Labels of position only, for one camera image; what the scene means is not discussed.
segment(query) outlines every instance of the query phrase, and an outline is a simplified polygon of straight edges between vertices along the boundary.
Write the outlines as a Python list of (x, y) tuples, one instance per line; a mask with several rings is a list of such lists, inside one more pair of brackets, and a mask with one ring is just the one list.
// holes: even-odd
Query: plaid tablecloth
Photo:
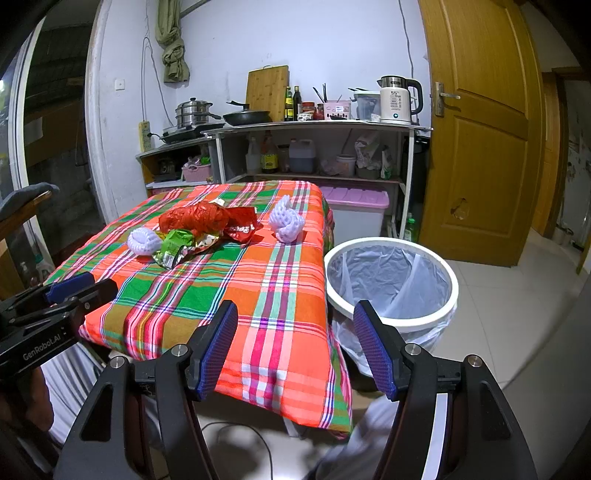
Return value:
[[(304, 216), (293, 244), (273, 236), (268, 216), (285, 194)], [(245, 247), (224, 242), (212, 252), (165, 270), (136, 257), (131, 230), (154, 227), (165, 211), (222, 198), (256, 206), (263, 228)], [(216, 391), (275, 411), (296, 423), (340, 432), (351, 426), (349, 379), (326, 321), (323, 250), (332, 241), (332, 213), (320, 189), (304, 181), (208, 185), (156, 195), (108, 225), (74, 253), (49, 282), (91, 271), (112, 278), (116, 300), (86, 317), (88, 340), (136, 359), (186, 342), (222, 300), (236, 303), (238, 329)]]

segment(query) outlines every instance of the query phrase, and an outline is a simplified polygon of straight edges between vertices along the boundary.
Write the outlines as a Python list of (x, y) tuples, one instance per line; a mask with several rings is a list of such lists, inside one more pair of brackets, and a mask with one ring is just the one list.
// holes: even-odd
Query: wall outlet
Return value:
[(140, 122), (139, 131), (139, 149), (142, 152), (152, 150), (152, 138), (150, 137), (150, 122)]

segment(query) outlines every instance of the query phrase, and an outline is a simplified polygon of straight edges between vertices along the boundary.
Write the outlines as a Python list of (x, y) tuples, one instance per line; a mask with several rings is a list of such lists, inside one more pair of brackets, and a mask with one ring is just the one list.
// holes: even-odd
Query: frying pan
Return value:
[(250, 105), (248, 103), (238, 103), (234, 100), (226, 103), (243, 107), (243, 110), (239, 112), (229, 113), (223, 116), (223, 119), (233, 127), (271, 123), (271, 117), (269, 116), (268, 110), (250, 110)]

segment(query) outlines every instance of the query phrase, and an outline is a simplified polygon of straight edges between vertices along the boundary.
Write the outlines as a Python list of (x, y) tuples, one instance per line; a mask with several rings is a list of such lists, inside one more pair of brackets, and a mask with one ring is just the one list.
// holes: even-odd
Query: pink storage box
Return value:
[(387, 192), (321, 187), (335, 219), (335, 245), (348, 240), (380, 236), (384, 212), (390, 205)]
[(212, 176), (211, 165), (201, 165), (197, 168), (183, 167), (185, 181), (207, 181)]
[(351, 119), (351, 100), (340, 100), (338, 102), (329, 100), (323, 105), (324, 120), (332, 120), (331, 116), (337, 116), (344, 120)]

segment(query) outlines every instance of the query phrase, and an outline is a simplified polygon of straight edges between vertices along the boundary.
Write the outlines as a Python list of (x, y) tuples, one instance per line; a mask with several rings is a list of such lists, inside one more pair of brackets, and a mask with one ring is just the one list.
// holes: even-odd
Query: electric kettle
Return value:
[[(382, 122), (392, 124), (411, 123), (411, 115), (423, 110), (423, 88), (414, 79), (406, 79), (388, 75), (378, 80), (380, 103), (382, 106)], [(411, 110), (409, 87), (417, 89), (418, 107)]]

